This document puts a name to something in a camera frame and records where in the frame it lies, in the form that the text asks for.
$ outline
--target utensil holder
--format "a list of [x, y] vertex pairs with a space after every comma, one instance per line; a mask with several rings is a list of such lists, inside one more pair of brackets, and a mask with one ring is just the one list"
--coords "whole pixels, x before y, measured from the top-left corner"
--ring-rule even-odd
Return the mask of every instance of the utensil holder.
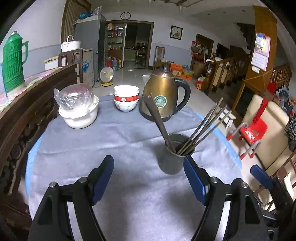
[[[185, 142], [189, 139], [188, 136], [181, 133], [172, 133], [168, 135], [176, 151], [178, 151]], [[158, 159], [158, 165], [160, 169], [169, 175], [175, 175], [179, 173], [183, 168], [183, 161], [185, 156], [180, 156], [173, 153], [165, 144]]]

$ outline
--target gold kettle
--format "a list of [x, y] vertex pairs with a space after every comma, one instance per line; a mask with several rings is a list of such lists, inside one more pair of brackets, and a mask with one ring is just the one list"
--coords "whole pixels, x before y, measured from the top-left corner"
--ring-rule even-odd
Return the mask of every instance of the gold kettle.
[[[177, 106], [179, 87], [184, 88], [185, 95], [182, 102]], [[187, 104], [191, 90], [186, 81], [175, 78], [168, 70], [168, 67], [164, 66], [150, 75], [142, 96], [150, 93], [154, 98], [162, 120], [168, 121], [173, 114], [180, 111]], [[143, 100], [140, 102], [140, 113], [144, 118], [154, 121]]]

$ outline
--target red band on bowl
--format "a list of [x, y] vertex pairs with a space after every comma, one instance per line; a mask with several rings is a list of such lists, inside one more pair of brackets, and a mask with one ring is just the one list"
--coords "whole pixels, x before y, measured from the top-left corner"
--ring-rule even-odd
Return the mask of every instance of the red band on bowl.
[[131, 96], [131, 97], [119, 97], [119, 96], [114, 96], [114, 100], [119, 101], [119, 102], [131, 102], [139, 99], [139, 95]]

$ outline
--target framed painting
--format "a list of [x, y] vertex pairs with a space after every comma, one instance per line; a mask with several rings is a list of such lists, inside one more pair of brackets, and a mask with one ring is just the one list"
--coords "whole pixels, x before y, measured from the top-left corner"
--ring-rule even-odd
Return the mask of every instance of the framed painting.
[[183, 28], [172, 25], [170, 29], [170, 38], [181, 40]]

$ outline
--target gray tablecloth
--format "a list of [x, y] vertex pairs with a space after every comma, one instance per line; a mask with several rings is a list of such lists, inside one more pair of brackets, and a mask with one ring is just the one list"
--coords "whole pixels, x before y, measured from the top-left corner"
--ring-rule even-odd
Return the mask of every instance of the gray tablecloth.
[[[200, 122], [192, 109], [185, 107], [165, 126], [168, 133], [190, 136]], [[183, 170], [176, 175], [160, 170], [157, 158], [163, 145], [156, 124], [140, 115], [139, 105], [123, 113], [115, 107], [112, 96], [100, 98], [95, 122], [84, 129], [72, 129], [62, 117], [56, 118], [47, 126], [35, 158], [29, 195], [31, 216], [51, 181], [74, 183], [98, 167], [106, 155], [112, 155], [113, 174], [102, 200], [93, 207], [106, 239], [190, 240], [204, 207], [196, 200]], [[242, 177], [239, 165], [214, 134], [192, 157], [224, 183]], [[74, 237], [81, 240], [73, 205], [68, 206]], [[223, 238], [227, 217], [224, 212], [216, 240]]]

